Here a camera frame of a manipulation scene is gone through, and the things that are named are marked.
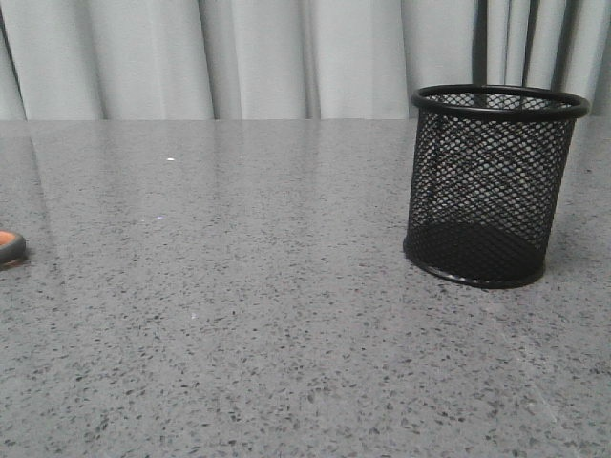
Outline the black mesh pen bucket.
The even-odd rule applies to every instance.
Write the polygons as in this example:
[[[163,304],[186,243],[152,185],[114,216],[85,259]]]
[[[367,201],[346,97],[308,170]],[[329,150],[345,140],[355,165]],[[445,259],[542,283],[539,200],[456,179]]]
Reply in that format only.
[[[578,95],[503,85],[417,90],[406,257],[438,278],[505,289],[537,281]]]

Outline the orange and black scissors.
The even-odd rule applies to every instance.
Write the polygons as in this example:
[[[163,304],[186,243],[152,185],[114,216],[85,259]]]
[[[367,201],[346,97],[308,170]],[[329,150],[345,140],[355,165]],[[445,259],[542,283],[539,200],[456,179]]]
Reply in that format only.
[[[26,240],[18,233],[2,229],[0,232],[0,262],[5,268],[21,262],[26,256]]]

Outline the light grey curtain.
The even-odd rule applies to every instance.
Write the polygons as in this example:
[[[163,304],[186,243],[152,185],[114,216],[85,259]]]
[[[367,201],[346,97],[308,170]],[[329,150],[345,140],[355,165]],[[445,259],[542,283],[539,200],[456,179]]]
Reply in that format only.
[[[5,120],[395,119],[438,84],[610,114],[606,1],[5,1]]]

